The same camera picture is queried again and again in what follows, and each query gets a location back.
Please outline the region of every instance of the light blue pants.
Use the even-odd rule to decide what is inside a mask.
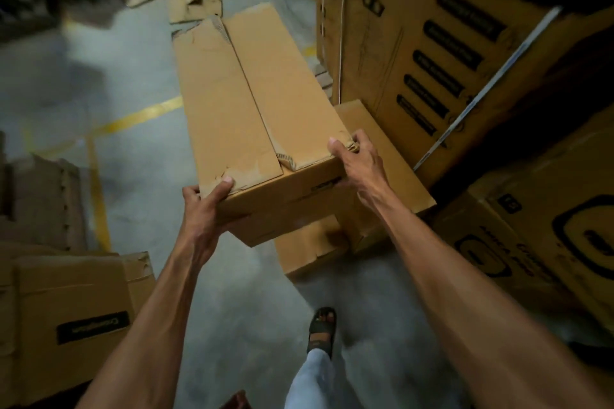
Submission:
[[[285,409],[327,409],[333,396],[334,376],[328,354],[311,350],[292,381]]]

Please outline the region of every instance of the person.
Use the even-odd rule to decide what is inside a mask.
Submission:
[[[388,185],[377,150],[359,130],[353,154],[331,139],[349,183],[386,226],[442,349],[481,408],[610,408],[571,352],[503,290],[415,216]],[[198,272],[213,255],[221,225],[216,208],[234,182],[225,178],[206,197],[183,189],[185,213],[177,242],[126,337],[107,359],[78,409],[173,406],[185,327]],[[319,309],[308,354],[286,398],[287,409],[323,409],[332,393],[337,316]]]

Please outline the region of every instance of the person's left arm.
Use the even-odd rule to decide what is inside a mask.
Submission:
[[[218,223],[216,208],[233,185],[231,178],[224,180],[203,199],[197,186],[183,188],[184,219],[173,252],[132,328],[77,409],[173,407],[196,279],[228,228]]]

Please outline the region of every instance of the forearm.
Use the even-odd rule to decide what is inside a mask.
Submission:
[[[171,253],[149,300],[107,359],[78,409],[173,406],[185,328],[199,267],[193,246]]]
[[[610,407],[566,347],[390,189],[374,197],[429,321],[478,406]]]

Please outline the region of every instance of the foot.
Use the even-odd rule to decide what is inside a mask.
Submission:
[[[336,313],[331,307],[319,308],[310,325],[309,345],[307,352],[320,349],[332,359],[333,343],[335,340]]]

